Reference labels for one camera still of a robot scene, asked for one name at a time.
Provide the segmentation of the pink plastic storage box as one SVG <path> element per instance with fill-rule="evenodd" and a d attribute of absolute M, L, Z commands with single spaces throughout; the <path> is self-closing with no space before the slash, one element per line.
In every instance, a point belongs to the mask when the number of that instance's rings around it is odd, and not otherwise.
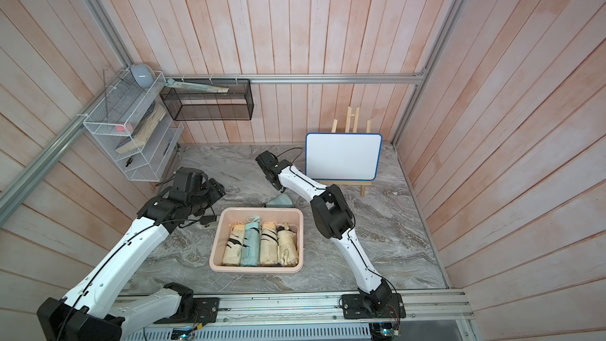
<path fill-rule="evenodd" d="M 295 274 L 304 262 L 303 214 L 296 208 L 228 208 L 209 265 L 215 272 Z"/>

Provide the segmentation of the beige umbrella black band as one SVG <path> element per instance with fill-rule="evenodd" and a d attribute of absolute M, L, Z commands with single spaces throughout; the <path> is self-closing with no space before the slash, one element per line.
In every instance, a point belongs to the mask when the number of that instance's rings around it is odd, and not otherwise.
<path fill-rule="evenodd" d="M 239 266 L 241 263 L 241 254 L 245 239 L 246 226 L 245 224 L 235 224 L 230 229 L 230 234 L 227 239 L 224 250 L 222 265 L 223 266 Z"/>

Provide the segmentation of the beige striped umbrella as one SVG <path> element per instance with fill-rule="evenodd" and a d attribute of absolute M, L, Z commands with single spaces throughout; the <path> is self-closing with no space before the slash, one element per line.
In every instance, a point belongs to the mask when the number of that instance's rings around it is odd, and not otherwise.
<path fill-rule="evenodd" d="M 278 264 L 278 235 L 275 223 L 263 223 L 260 236 L 260 265 L 275 266 Z"/>

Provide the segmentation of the beige umbrella black stripes small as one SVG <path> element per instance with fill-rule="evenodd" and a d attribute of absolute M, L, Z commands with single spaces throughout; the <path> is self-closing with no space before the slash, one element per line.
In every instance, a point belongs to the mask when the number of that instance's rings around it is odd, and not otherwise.
<path fill-rule="evenodd" d="M 278 260 L 283 267 L 294 267 L 299 262 L 295 233 L 287 223 L 277 227 Z"/>

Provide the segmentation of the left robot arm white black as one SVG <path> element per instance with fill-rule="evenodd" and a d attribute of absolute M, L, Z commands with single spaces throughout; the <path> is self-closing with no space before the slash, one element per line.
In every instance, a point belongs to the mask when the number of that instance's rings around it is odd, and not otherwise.
<path fill-rule="evenodd" d="M 39 307 L 37 317 L 47 340 L 122 340 L 159 320 L 197 320 L 193 291 L 177 283 L 125 306 L 115 302 L 148 255 L 176 229 L 216 220 L 205 212 L 225 195 L 223 184 L 188 167 L 179 168 L 170 181 L 79 284 Z"/>

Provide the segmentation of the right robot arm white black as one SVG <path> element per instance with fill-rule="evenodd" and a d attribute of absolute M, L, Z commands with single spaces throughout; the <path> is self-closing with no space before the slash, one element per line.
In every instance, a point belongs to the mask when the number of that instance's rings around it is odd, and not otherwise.
<path fill-rule="evenodd" d="M 277 190 L 289 189 L 309 202 L 318 231 L 336 244 L 354 274 L 361 308 L 372 317 L 378 316 L 391 299 L 392 287 L 362 248 L 355 232 L 355 216 L 341 189 L 314 181 L 292 162 L 278 159 L 270 151 L 260 153 L 256 161 Z"/>

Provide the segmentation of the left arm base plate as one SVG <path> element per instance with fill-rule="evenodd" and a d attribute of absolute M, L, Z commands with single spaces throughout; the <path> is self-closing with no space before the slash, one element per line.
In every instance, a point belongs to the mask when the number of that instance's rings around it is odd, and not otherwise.
<path fill-rule="evenodd" d="M 178 312 L 173 316 L 173 319 L 192 324 L 206 325 L 214 323 L 219 310 L 219 301 L 220 299 L 216 297 L 185 298 L 181 301 Z"/>

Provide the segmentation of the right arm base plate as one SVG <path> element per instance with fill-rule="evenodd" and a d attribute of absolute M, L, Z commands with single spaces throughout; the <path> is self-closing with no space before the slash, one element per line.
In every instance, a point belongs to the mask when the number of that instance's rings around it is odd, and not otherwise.
<path fill-rule="evenodd" d="M 402 320 L 406 311 L 400 294 L 392 294 L 387 304 L 379 311 L 367 309 L 363 304 L 362 294 L 342 295 L 339 300 L 343 316 L 347 320 L 359 319 L 387 319 Z"/>

